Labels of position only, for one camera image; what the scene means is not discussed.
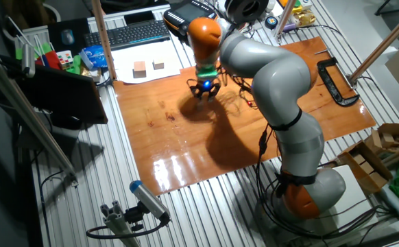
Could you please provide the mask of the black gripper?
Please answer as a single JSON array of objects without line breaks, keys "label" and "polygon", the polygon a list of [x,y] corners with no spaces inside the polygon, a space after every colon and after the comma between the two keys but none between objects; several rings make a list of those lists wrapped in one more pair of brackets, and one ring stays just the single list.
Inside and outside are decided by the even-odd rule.
[{"label": "black gripper", "polygon": [[194,98],[201,100],[203,92],[208,92],[208,101],[212,102],[218,94],[221,84],[216,83],[215,79],[202,78],[199,80],[188,79],[186,81]]}]

